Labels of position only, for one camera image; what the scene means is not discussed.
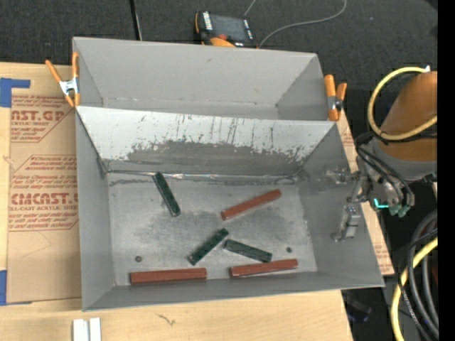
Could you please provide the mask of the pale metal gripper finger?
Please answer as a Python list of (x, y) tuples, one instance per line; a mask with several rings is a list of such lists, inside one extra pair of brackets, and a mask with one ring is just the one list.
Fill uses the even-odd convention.
[(344, 185), (356, 181), (358, 172), (351, 172), (347, 168), (329, 168), (325, 170), (324, 176), (333, 181), (336, 185)]
[(331, 234), (332, 240), (334, 242), (344, 242), (347, 239), (354, 238), (360, 220), (359, 206), (346, 205), (343, 210), (343, 216), (338, 230)]

